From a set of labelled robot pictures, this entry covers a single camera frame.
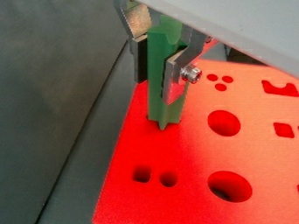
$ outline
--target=large round hole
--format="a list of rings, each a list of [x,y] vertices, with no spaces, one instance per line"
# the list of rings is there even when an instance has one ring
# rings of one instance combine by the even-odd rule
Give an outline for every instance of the large round hole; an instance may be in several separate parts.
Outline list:
[[[226,110],[217,110],[210,113],[209,125],[225,137],[236,136],[241,130],[240,119]]]
[[[210,190],[226,201],[244,202],[253,195],[249,181],[232,171],[217,171],[210,175]]]

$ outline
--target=square hole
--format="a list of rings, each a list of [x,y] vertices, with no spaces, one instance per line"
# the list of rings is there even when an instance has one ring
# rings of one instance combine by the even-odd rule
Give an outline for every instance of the square hole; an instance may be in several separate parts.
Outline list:
[[[288,123],[281,123],[281,122],[276,122],[274,125],[276,125],[276,133],[278,136],[290,137],[290,138],[296,137],[296,133],[294,133],[292,125],[289,125]]]

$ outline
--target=red surface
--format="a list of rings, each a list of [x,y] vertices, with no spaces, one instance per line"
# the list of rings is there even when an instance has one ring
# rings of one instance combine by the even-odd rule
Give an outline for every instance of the red surface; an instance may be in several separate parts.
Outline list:
[[[201,69],[182,123],[165,131],[146,119],[146,83],[138,86],[95,224],[299,223],[299,99],[268,94],[262,81],[299,82],[264,66],[204,60]]]

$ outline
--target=dark gray wall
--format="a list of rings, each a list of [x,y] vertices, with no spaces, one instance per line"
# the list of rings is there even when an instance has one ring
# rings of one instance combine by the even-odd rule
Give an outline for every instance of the dark gray wall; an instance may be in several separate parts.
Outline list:
[[[0,1],[0,222],[34,223],[126,43],[113,1]]]

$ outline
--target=green plastic part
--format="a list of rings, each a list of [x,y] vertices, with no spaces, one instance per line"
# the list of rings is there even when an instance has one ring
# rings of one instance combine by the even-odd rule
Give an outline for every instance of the green plastic part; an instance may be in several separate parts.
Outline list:
[[[134,7],[137,7],[139,5],[139,3],[137,1],[130,1],[127,0],[127,8],[131,9]]]
[[[162,16],[161,20],[161,25],[153,27],[147,33],[149,119],[158,121],[161,130],[165,130],[169,123],[181,122],[189,84],[183,96],[171,105],[167,105],[162,98],[165,62],[185,46],[181,41],[183,24],[167,16]]]

